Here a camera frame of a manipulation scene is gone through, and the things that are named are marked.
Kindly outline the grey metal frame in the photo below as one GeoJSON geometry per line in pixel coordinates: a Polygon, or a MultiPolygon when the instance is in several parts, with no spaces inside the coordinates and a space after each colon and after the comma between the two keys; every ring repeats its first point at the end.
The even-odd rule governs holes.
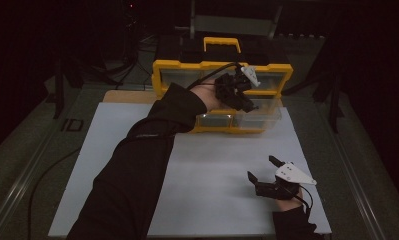
{"type": "Polygon", "coordinates": [[[211,34],[272,39],[282,10],[278,0],[191,0],[189,37],[211,34]]]}

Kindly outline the wooden board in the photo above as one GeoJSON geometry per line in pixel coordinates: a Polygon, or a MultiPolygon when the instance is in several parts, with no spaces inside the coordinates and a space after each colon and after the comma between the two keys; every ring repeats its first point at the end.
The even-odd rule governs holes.
{"type": "Polygon", "coordinates": [[[155,100],[156,95],[151,91],[109,90],[103,97],[103,101],[106,103],[150,104],[155,100]]]}

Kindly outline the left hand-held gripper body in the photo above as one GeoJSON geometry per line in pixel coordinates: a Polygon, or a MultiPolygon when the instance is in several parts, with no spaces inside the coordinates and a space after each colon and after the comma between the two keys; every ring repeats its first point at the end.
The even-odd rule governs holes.
{"type": "Polygon", "coordinates": [[[236,68],[234,75],[224,74],[215,80],[216,98],[226,106],[236,109],[238,100],[249,99],[244,92],[259,85],[255,67],[240,66],[236,68]]]}

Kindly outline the clear plastic drawer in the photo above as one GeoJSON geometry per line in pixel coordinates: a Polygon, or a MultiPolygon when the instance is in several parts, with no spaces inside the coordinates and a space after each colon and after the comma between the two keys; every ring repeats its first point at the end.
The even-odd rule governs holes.
{"type": "Polygon", "coordinates": [[[201,127],[229,127],[232,120],[230,114],[202,114],[198,117],[201,127]]]}
{"type": "Polygon", "coordinates": [[[231,70],[231,69],[227,69],[227,70],[222,70],[219,72],[215,72],[215,71],[207,71],[204,76],[203,79],[204,80],[209,80],[209,79],[217,79],[220,76],[224,75],[224,74],[229,74],[229,75],[234,75],[235,71],[231,70]]]}
{"type": "Polygon", "coordinates": [[[280,104],[276,99],[252,99],[254,109],[248,113],[237,111],[232,126],[242,131],[265,131],[281,118],[280,104]]]}

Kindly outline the white board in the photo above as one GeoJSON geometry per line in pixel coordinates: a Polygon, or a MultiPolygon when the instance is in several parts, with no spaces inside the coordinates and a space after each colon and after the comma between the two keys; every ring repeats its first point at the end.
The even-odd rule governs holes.
{"type": "MultiPolygon", "coordinates": [[[[101,103],[75,163],[51,224],[52,237],[68,234],[92,189],[92,183],[134,123],[149,112],[147,104],[101,103]]],[[[308,169],[287,109],[262,134],[179,134],[149,236],[258,237],[274,232],[273,200],[259,197],[247,175],[262,182],[275,178],[268,158],[308,169]]]]}

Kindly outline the person's left hand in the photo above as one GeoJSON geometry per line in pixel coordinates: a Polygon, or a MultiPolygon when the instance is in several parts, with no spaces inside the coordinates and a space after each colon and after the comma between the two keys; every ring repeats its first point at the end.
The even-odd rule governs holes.
{"type": "Polygon", "coordinates": [[[225,105],[216,98],[216,86],[214,79],[207,79],[191,89],[205,104],[208,111],[223,109],[225,105]]]}

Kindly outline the metal table rail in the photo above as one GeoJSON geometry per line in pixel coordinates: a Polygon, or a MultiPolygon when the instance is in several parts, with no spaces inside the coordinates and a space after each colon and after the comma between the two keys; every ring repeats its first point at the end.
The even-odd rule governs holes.
{"type": "Polygon", "coordinates": [[[344,175],[371,240],[387,240],[341,139],[337,134],[332,134],[331,138],[339,154],[343,165],[344,175]]]}
{"type": "Polygon", "coordinates": [[[24,197],[33,177],[34,172],[39,166],[40,159],[48,148],[50,142],[58,132],[57,128],[51,128],[41,139],[38,147],[30,155],[28,162],[22,168],[22,172],[18,175],[15,182],[12,184],[4,201],[0,205],[0,235],[12,216],[15,209],[18,207],[21,199],[24,197]]]}

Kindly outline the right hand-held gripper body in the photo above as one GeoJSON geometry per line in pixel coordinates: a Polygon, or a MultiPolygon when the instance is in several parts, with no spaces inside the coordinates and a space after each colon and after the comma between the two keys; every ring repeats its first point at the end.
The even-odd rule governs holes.
{"type": "Polygon", "coordinates": [[[255,179],[255,193],[257,196],[276,200],[290,200],[298,195],[302,184],[317,184],[316,180],[293,163],[274,162],[274,165],[277,167],[274,183],[264,183],[255,179]]]}

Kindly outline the person's right hand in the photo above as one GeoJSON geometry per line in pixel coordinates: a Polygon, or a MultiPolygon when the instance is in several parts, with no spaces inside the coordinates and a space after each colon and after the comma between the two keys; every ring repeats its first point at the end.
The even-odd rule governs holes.
{"type": "Polygon", "coordinates": [[[302,207],[303,203],[300,201],[300,198],[303,197],[302,192],[299,192],[296,197],[290,200],[276,200],[276,204],[280,211],[285,212],[298,207],[302,207]]]}

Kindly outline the black metal stand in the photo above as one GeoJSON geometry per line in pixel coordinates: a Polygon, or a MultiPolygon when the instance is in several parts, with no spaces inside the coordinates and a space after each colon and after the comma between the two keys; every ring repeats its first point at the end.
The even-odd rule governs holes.
{"type": "Polygon", "coordinates": [[[312,94],[315,102],[323,103],[327,98],[329,101],[328,123],[334,133],[338,132],[337,119],[343,113],[339,108],[340,90],[342,82],[342,68],[332,65],[326,70],[310,71],[307,77],[300,83],[282,91],[283,95],[291,95],[312,84],[317,83],[317,88],[312,94]]]}
{"type": "Polygon", "coordinates": [[[83,80],[77,67],[68,60],[62,58],[55,62],[55,92],[50,95],[55,104],[54,119],[58,119],[65,106],[64,79],[73,88],[81,88],[83,80]]]}

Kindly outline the yellow plastic organizer box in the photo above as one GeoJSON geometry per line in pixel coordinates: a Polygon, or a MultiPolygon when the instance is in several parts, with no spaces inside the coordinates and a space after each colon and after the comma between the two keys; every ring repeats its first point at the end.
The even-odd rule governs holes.
{"type": "MultiPolygon", "coordinates": [[[[260,82],[258,87],[253,86],[251,90],[244,92],[251,101],[276,99],[280,104],[283,88],[293,73],[293,67],[283,51],[266,39],[224,37],[187,39],[163,36],[158,41],[152,65],[152,86],[156,95],[161,97],[172,84],[192,88],[205,81],[203,76],[207,71],[219,72],[231,69],[236,73],[236,68],[240,66],[254,66],[260,82]]],[[[212,110],[206,114],[230,114],[234,117],[237,111],[225,105],[221,110],[212,110]]],[[[229,127],[201,127],[198,117],[193,129],[195,133],[264,132],[242,131],[233,127],[232,123],[229,127]]]]}

